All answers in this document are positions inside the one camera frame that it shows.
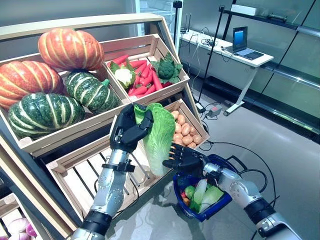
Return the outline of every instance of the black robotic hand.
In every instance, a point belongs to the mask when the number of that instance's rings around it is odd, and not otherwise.
[[[186,146],[172,143],[169,160],[162,164],[177,172],[191,174],[195,177],[203,177],[203,170],[209,159],[206,155]]]
[[[138,104],[140,109],[145,109],[145,106]],[[150,110],[144,114],[144,119],[140,124],[136,123],[135,105],[129,104],[121,110],[110,135],[111,149],[120,149],[128,153],[132,153],[136,148],[138,141],[143,139],[152,128],[154,118]]]

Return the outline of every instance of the pumpkin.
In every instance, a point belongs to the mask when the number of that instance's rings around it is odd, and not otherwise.
[[[50,66],[63,70],[96,70],[104,62],[100,43],[85,31],[55,28],[41,35],[38,49]]]
[[[63,86],[60,75],[43,62],[12,61],[0,67],[0,106],[8,109],[32,93],[59,93]]]
[[[100,82],[98,78],[86,71],[73,71],[65,81],[68,94],[75,98],[92,113],[102,113],[116,108],[120,100],[112,89],[109,80]]]
[[[85,118],[84,108],[72,97],[42,92],[24,96],[9,109],[12,130],[21,138],[37,139]]]

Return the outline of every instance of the wooden crate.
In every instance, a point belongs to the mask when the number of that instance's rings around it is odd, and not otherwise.
[[[110,138],[107,135],[47,164],[56,183],[81,219],[93,204],[96,195],[94,183],[102,171],[102,164],[105,163],[103,158],[110,154]],[[129,157],[132,160],[131,164],[136,167],[133,173],[127,174],[121,209],[125,209],[137,199],[137,191],[129,178],[133,180],[140,195],[161,179],[150,172],[140,142],[133,155],[138,161],[132,156]]]
[[[18,58],[13,58],[5,61],[0,61],[0,66],[11,61],[38,61],[43,62],[39,53],[32,54],[28,56],[22,56]],[[62,79],[65,80],[67,71],[59,71],[59,74],[62,76]],[[118,83],[113,80],[110,76],[108,70],[105,66],[102,66],[100,69],[92,72],[99,80],[109,79],[110,80],[110,88],[116,93],[116,95],[121,99],[121,105],[113,108],[109,111],[93,115],[90,111],[85,107],[86,111],[86,119],[75,123],[71,126],[66,128],[60,129],[56,132],[43,136],[39,139],[33,140],[30,137],[20,138],[18,137],[14,131],[12,130],[11,126],[8,123],[8,111],[0,107],[0,116],[4,120],[4,123],[8,127],[10,133],[12,134],[14,140],[16,141],[17,145],[24,151],[30,153],[34,157],[41,156],[51,150],[56,149],[59,146],[62,146],[76,138],[84,136],[96,129],[99,129],[103,126],[106,126],[112,123],[114,116],[118,115],[120,111],[130,103],[127,96],[123,93],[123,90],[119,87]]]
[[[202,124],[200,122],[198,122],[196,117],[189,110],[189,108],[187,107],[187,105],[185,104],[185,102],[182,99],[179,99],[179,100],[165,106],[164,108],[167,109],[169,112],[172,112],[175,110],[179,111],[179,114],[182,114],[184,116],[185,122],[194,126],[197,133],[202,137],[201,143],[198,144],[196,146],[196,148],[198,148],[201,144],[203,144],[206,140],[208,140],[210,138],[209,134],[204,130],[204,127],[202,126]]]
[[[0,236],[8,236],[5,229],[13,220],[19,218],[28,219],[37,234],[37,240],[53,240],[48,230],[26,207],[23,206],[14,193],[0,199]]]
[[[129,55],[129,60],[147,60],[148,64],[150,61],[159,61],[163,59],[167,53],[170,53],[174,63],[177,64],[177,59],[169,51],[165,43],[159,37],[158,34],[138,36],[123,38],[118,40],[104,41],[101,42],[104,49],[104,60],[108,63],[111,60],[126,55]],[[113,80],[116,81],[115,76],[108,67],[110,75],[113,77]],[[186,72],[181,69],[179,74],[180,82],[177,82],[173,85],[165,87],[159,91],[148,94],[147,96],[136,98],[129,97],[125,89],[119,84],[119,87],[122,89],[123,94],[130,98],[132,102],[139,103],[142,105],[156,103],[172,95],[181,92],[189,81],[189,77]]]

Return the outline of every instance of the laptop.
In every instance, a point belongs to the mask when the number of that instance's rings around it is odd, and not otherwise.
[[[263,53],[247,48],[247,36],[247,26],[235,27],[233,29],[232,46],[228,46],[225,49],[234,55],[241,56],[249,60],[254,60],[263,56]]]

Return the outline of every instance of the glass door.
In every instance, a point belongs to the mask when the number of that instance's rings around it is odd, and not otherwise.
[[[165,18],[166,24],[171,33],[172,39],[174,38],[175,32],[175,17],[176,9],[173,7],[174,0],[135,0],[135,8],[137,13],[153,13]],[[181,27],[182,19],[182,8],[178,10],[177,17],[177,33],[179,36],[179,29]],[[138,25],[138,35],[142,36],[145,34],[145,26],[143,24]],[[180,38],[176,37],[175,48],[178,50]]]

